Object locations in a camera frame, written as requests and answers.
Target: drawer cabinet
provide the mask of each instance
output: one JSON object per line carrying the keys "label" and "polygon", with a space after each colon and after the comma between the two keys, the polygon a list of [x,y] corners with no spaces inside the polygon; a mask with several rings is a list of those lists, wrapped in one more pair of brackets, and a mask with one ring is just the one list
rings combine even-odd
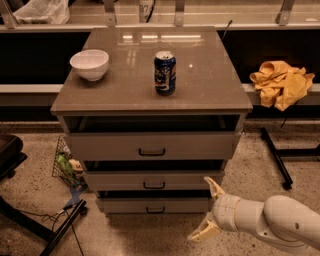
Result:
{"label": "drawer cabinet", "polygon": [[[109,70],[94,82],[71,70],[51,111],[100,210],[207,212],[204,176],[221,184],[252,108],[216,30],[95,28],[88,48],[109,53]],[[154,88],[160,50],[177,59],[168,96]]]}

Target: blue can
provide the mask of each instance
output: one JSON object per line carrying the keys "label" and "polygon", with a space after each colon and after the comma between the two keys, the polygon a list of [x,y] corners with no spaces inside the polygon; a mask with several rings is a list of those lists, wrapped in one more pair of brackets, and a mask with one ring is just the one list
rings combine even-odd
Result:
{"label": "blue can", "polygon": [[176,58],[170,51],[157,52],[154,67],[156,91],[161,95],[173,93],[176,88]]}

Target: yellow cloth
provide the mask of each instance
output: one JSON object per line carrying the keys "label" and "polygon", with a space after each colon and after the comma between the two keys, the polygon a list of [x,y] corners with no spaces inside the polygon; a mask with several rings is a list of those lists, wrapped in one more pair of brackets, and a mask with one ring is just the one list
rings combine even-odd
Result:
{"label": "yellow cloth", "polygon": [[263,62],[259,72],[250,74],[255,90],[261,90],[261,105],[274,105],[281,111],[307,95],[313,78],[305,68],[294,68],[284,61]]}

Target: plastic bag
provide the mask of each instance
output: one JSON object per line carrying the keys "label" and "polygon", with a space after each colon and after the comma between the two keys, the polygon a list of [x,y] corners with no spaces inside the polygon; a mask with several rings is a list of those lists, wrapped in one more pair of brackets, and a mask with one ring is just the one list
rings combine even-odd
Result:
{"label": "plastic bag", "polygon": [[75,173],[73,172],[72,165],[69,162],[68,157],[65,153],[61,152],[57,155],[56,158],[57,164],[60,167],[60,170],[63,172],[65,181],[69,184],[76,184],[77,178],[75,176]]}
{"label": "plastic bag", "polygon": [[65,24],[70,12],[68,0],[30,0],[13,15],[21,24]]}

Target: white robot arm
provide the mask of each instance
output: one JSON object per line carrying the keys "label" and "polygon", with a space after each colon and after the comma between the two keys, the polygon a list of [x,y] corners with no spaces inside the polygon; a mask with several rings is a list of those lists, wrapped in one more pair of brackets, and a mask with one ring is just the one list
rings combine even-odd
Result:
{"label": "white robot arm", "polygon": [[311,246],[320,250],[320,215],[286,196],[272,196],[265,203],[226,194],[209,177],[215,199],[198,229],[188,239],[199,242],[222,231],[246,232],[282,251],[300,254]]}

